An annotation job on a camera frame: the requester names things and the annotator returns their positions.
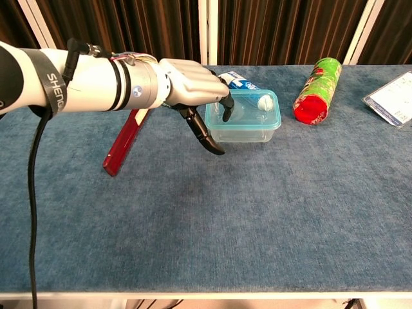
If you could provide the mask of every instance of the red can lid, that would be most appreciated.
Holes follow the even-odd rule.
[[[321,97],[308,95],[295,102],[294,115],[304,124],[318,124],[328,115],[328,106]]]

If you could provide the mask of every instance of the transparent plastic box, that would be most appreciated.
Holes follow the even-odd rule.
[[[222,121],[223,106],[206,105],[205,124],[217,142],[268,142],[281,125],[276,94],[267,89],[231,89],[234,110],[228,122]]]

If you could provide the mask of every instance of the blue carpet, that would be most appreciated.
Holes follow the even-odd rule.
[[[116,178],[102,162],[129,112],[59,115],[37,159],[39,291],[412,291],[412,125],[361,100],[411,68],[345,66],[330,116],[307,126],[292,104],[311,66],[215,67],[277,94],[273,139],[214,156],[159,108]],[[30,290],[38,121],[0,121],[0,292]]]

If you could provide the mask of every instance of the black strap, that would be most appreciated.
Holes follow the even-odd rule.
[[[40,50],[28,50],[22,48],[32,61],[37,76],[43,86],[47,101],[53,112],[53,116],[61,112],[67,103],[67,87],[62,75],[57,71],[50,59]]]

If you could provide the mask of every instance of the paper card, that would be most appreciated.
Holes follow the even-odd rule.
[[[363,101],[390,124],[402,127],[412,119],[412,71],[364,97]]]

